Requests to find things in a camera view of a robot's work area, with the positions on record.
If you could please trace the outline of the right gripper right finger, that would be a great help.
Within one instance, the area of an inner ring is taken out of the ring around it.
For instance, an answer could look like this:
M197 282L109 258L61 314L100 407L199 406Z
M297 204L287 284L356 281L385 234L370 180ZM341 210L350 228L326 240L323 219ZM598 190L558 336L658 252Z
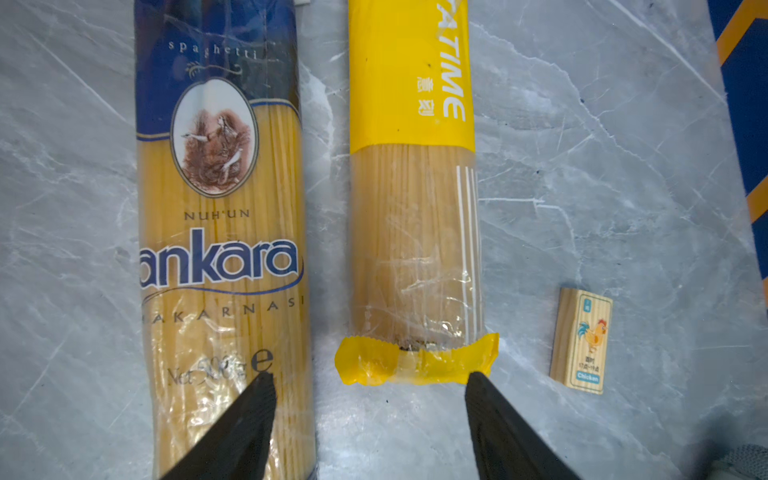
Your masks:
M469 375L465 403L481 479L577 477L483 373Z

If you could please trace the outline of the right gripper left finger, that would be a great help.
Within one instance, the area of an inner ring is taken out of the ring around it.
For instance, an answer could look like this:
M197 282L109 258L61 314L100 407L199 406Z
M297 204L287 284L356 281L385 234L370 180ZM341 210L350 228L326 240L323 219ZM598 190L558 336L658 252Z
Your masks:
M276 407L274 377L263 372L163 480L263 479Z

